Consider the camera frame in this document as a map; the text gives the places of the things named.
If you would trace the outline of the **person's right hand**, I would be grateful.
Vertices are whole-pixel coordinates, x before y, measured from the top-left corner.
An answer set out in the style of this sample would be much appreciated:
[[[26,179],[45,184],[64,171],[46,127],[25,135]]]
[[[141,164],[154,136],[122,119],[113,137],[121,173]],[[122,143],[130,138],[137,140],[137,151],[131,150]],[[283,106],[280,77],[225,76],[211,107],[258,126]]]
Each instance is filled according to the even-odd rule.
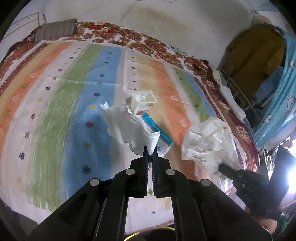
[[[271,218],[268,219],[261,219],[256,216],[253,216],[251,214],[251,210],[246,206],[245,212],[248,213],[257,223],[259,223],[261,226],[263,226],[271,235],[276,231],[276,228],[278,226],[278,223],[276,220],[273,220]]]

